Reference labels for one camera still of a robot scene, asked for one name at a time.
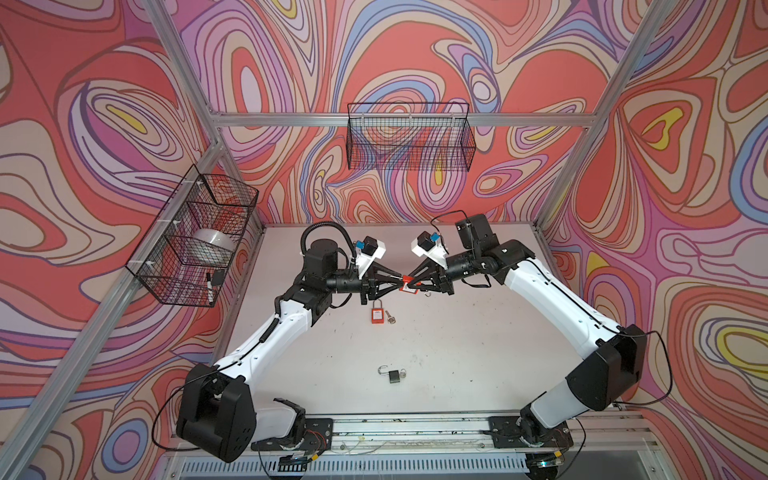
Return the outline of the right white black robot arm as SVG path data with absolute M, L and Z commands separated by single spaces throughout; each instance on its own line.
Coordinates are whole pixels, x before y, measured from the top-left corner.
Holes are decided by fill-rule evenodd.
M 588 305 L 522 242 L 499 241 L 484 215 L 467 217 L 455 227 L 460 253 L 449 254 L 438 232 L 424 231 L 412 242 L 412 252 L 422 261 L 410 273 L 409 287 L 453 294 L 459 280 L 493 278 L 535 307 L 581 358 L 559 384 L 521 409 L 517 429 L 526 442 L 540 443 L 562 423 L 606 409 L 639 382 L 646 332 L 635 325 L 623 327 Z

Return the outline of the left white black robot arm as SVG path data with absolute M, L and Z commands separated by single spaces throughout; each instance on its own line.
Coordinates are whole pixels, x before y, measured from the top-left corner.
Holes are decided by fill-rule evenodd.
M 273 314 L 231 353 L 187 374 L 175 429 L 194 448 L 230 463 L 255 442 L 301 445 L 307 434 L 305 409 L 283 398 L 258 399 L 262 375 L 331 309 L 335 294 L 357 294 L 368 302 L 402 287 L 401 274 L 380 262 L 386 252 L 382 241 L 371 236 L 354 241 L 340 224 L 326 225 L 347 247 L 329 238 L 309 242 L 310 233 L 323 225 L 307 227 L 300 239 L 302 268 L 275 298 Z

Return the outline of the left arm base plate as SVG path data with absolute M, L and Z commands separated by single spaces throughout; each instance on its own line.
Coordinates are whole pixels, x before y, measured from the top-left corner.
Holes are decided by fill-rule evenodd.
M 289 433 L 251 443 L 253 452 L 321 453 L 332 446 L 334 420 L 330 417 L 310 417 L 299 420 Z

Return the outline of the red padlock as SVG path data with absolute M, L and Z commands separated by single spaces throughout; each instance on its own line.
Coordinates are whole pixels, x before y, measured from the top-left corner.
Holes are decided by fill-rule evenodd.
M 374 325 L 385 323 L 385 310 L 383 308 L 383 302 L 381 299 L 375 299 L 372 301 L 371 308 L 371 323 Z
M 402 286 L 400 291 L 412 295 L 423 294 L 427 297 L 432 295 L 432 285 L 429 279 L 419 279 L 412 276 L 404 275 L 402 277 Z

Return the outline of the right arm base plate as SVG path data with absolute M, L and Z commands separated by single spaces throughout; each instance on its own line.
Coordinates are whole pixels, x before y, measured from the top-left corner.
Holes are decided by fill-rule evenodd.
M 554 428 L 540 426 L 532 417 L 491 416 L 488 427 L 480 431 L 491 438 L 495 448 L 567 450 L 573 439 L 565 422 Z

